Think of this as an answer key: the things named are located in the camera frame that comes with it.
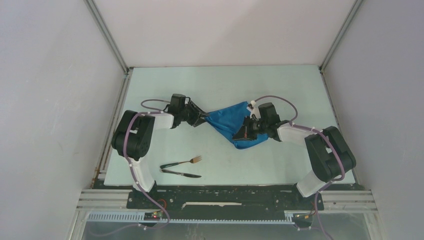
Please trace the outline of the blue cloth napkin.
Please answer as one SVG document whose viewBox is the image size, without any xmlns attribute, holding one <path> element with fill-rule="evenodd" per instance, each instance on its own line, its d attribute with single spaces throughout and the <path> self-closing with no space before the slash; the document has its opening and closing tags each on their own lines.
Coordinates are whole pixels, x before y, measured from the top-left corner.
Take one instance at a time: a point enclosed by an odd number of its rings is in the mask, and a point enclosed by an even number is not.
<svg viewBox="0 0 424 240">
<path fill-rule="evenodd" d="M 249 117 L 248 102 L 243 101 L 235 105 L 209 112 L 205 121 L 224 136 L 238 150 L 245 150 L 268 140 L 268 135 L 259 134 L 256 140 L 233 140 L 233 136 L 240 130 L 245 117 Z"/>
</svg>

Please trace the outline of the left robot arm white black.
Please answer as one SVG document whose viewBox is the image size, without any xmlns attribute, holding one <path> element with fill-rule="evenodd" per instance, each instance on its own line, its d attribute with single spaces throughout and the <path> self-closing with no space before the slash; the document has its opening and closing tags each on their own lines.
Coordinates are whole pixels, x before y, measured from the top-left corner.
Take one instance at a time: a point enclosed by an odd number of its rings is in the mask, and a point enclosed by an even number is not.
<svg viewBox="0 0 424 240">
<path fill-rule="evenodd" d="M 148 107 L 145 112 L 124 111 L 111 140 L 112 148 L 126 159 L 133 187 L 141 192 L 138 201 L 145 208 L 153 208 L 158 202 L 158 194 L 151 190 L 156 181 L 147 159 L 154 131 L 171 130 L 182 122 L 197 127 L 209 116 L 183 94 L 174 93 L 164 102 L 164 109 Z"/>
</svg>

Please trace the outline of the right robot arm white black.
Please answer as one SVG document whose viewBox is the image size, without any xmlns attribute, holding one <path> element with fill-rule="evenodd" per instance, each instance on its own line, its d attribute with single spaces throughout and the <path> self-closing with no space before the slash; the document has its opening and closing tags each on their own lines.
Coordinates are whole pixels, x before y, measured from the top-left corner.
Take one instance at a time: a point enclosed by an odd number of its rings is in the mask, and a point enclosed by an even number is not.
<svg viewBox="0 0 424 240">
<path fill-rule="evenodd" d="M 343 180 L 346 173 L 356 167 L 356 159 L 337 127 L 320 129 L 281 120 L 270 102 L 258 107 L 252 102 L 247 109 L 250 116 L 244 118 L 233 140 L 254 141 L 258 135 L 266 134 L 278 142 L 290 142 L 307 150 L 311 171 L 294 185 L 290 201 L 295 208 L 304 209 L 313 194 Z"/>
</svg>

